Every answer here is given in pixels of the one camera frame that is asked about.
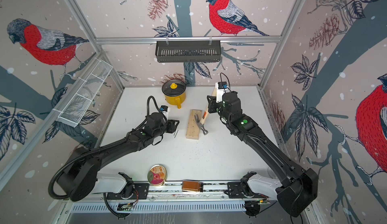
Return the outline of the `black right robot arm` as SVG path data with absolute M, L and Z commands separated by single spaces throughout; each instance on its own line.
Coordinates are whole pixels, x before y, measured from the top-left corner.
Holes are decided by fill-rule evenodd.
M 317 198 L 317 173 L 304 169 L 284 154 L 259 125 L 242 112 L 240 98 L 230 89 L 229 80 L 216 83 L 207 101 L 204 117 L 217 113 L 230 134 L 251 147 L 276 175 L 272 179 L 256 172 L 247 173 L 240 180 L 243 195 L 265 195 L 276 200 L 292 218 L 300 216 Z

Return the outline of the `wooden handled claw hammer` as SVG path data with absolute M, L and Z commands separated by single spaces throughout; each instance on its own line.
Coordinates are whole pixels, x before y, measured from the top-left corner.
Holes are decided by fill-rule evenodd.
M 195 114 L 195 122 L 199 130 L 201 130 L 204 135 L 208 134 L 208 131 L 205 129 L 205 122 L 207 120 L 208 115 L 209 115 L 209 103 L 207 103 L 207 107 L 201 117 L 199 117 L 198 114 Z

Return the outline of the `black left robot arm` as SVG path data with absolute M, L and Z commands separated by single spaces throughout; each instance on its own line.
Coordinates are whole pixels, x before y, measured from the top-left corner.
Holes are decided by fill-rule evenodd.
M 80 147 L 54 174 L 48 184 L 48 194 L 56 200 L 76 202 L 90 195 L 97 183 L 102 182 L 98 172 L 108 164 L 130 154 L 155 145 L 154 139 L 166 133 L 175 133 L 178 120 L 167 119 L 160 108 L 148 112 L 145 119 L 127 135 L 113 143 L 92 149 Z

